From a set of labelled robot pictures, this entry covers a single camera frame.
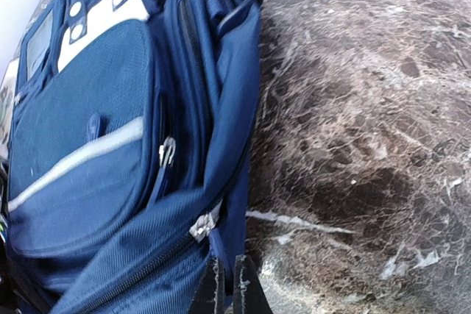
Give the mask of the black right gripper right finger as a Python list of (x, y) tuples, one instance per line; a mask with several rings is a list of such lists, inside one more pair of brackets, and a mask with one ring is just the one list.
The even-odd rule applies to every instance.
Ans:
[(255, 264), (247, 255), (238, 255), (235, 259), (233, 313), (273, 313), (263, 292)]

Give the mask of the navy blue student backpack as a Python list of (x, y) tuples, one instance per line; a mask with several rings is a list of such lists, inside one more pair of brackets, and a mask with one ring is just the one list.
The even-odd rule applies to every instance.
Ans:
[(3, 313), (188, 313), (245, 255), (263, 0), (52, 0), (21, 44)]

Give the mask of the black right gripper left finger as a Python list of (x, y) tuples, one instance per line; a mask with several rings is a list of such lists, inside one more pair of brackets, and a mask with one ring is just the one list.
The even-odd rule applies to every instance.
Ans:
[(223, 262), (213, 257), (205, 267), (188, 314), (224, 314), (225, 272)]

